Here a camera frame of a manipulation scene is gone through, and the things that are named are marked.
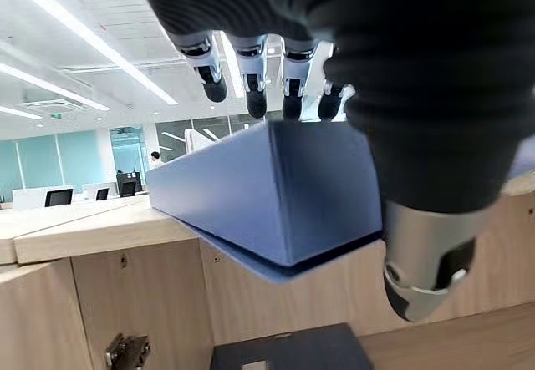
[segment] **cabinet door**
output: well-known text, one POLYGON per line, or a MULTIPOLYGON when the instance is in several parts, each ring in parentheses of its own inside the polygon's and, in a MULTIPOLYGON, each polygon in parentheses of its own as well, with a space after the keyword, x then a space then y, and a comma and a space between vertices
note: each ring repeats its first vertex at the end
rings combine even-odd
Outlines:
POLYGON ((207 370, 213 337, 196 239, 73 257, 94 370, 117 333, 148 335, 143 370, 207 370))
POLYGON ((68 259, 0 266, 0 367, 90 370, 68 259))

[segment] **wooden cabinet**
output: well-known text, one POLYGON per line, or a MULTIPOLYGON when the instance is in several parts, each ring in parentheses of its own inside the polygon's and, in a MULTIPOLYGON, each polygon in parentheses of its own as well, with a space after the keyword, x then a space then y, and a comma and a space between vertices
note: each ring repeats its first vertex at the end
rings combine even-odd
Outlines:
POLYGON ((208 370, 214 345, 347 322, 378 369, 535 368, 533 210, 501 199, 468 279, 419 324, 386 301, 381 242, 272 285, 148 201, 83 216, 14 239, 48 262, 0 266, 0 365, 105 370, 122 332, 149 336, 146 370, 208 370))
POLYGON ((69 259, 0 271, 1 367, 91 370, 69 259))

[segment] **ceiling light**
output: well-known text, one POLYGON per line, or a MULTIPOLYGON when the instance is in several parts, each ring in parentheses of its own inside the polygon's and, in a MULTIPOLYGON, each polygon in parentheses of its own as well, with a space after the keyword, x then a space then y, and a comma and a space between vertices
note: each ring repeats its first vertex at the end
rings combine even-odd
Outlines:
POLYGON ((238 98, 243 97, 245 92, 243 91, 242 76, 240 75, 240 67, 237 65, 236 53, 234 53, 234 48, 226 34, 223 32, 219 32, 219 34, 221 35, 223 49, 225 50, 225 57, 227 57, 228 69, 231 71, 234 94, 238 98))
POLYGON ((214 139, 216 142, 219 141, 219 140, 221 140, 221 139, 219 139, 217 136, 215 136, 215 135, 213 134, 213 132, 212 132, 211 130, 209 130, 208 128, 203 128, 202 130, 204 130, 204 131, 206 132, 206 134, 207 134, 208 136, 210 136, 212 139, 214 139))
POLYGON ((179 140, 180 142, 186 142, 185 139, 183 139, 183 138, 179 138, 179 137, 176 136, 175 134, 170 134, 169 132, 162 132, 161 134, 164 134, 165 136, 169 136, 170 138, 179 140))
POLYGON ((35 114, 25 113, 24 111, 19 111, 18 109, 9 109, 8 107, 3 107, 2 105, 0 105, 0 113, 13 114, 18 115, 19 117, 25 117, 30 119, 42 118, 35 114))
POLYGON ((160 89, 134 65, 113 50, 102 38, 98 37, 87 26, 81 23, 72 13, 56 0, 33 0, 42 9, 58 19, 63 25, 80 36, 87 44, 100 52, 110 61, 123 69, 128 75, 149 89, 152 93, 170 105, 178 104, 169 94, 160 89))
POLYGON ((79 94, 69 92, 67 89, 60 88, 59 86, 56 86, 55 84, 51 84, 50 82, 47 82, 46 80, 36 78, 30 75, 29 73, 19 71, 18 69, 15 69, 14 67, 10 67, 9 65, 6 65, 5 63, 0 63, 0 73, 6 73, 7 75, 14 76, 15 78, 19 78, 23 80, 24 82, 28 82, 29 84, 34 84, 35 86, 39 86, 40 88, 47 89, 48 91, 52 93, 61 94, 62 96, 78 101, 79 103, 88 105, 89 107, 93 107, 94 109, 99 109, 100 111, 107 111, 110 109, 110 107, 106 107, 105 105, 96 103, 93 100, 89 100, 83 96, 80 96, 79 94))

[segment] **office chair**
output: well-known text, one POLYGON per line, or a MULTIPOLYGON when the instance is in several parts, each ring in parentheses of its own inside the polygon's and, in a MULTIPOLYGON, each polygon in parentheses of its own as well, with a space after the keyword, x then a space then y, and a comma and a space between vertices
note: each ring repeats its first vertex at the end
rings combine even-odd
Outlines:
POLYGON ((120 197, 131 197, 135 195, 135 181, 125 182, 120 189, 120 197))
POLYGON ((110 191, 110 188, 99 189, 97 191, 97 199, 96 200, 108 200, 108 192, 109 191, 110 191))
POLYGON ((73 190, 51 190, 47 193, 44 201, 45 207, 54 207, 55 205, 70 205, 73 201, 73 190))

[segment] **person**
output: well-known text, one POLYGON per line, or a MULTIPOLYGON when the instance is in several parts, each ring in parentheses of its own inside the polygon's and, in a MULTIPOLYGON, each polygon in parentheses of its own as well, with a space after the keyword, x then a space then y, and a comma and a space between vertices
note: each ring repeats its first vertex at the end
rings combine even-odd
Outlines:
POLYGON ((152 169, 161 167, 164 164, 163 161, 160 159, 160 153, 157 151, 153 151, 152 153, 150 153, 150 159, 152 160, 152 162, 150 163, 150 167, 152 169))

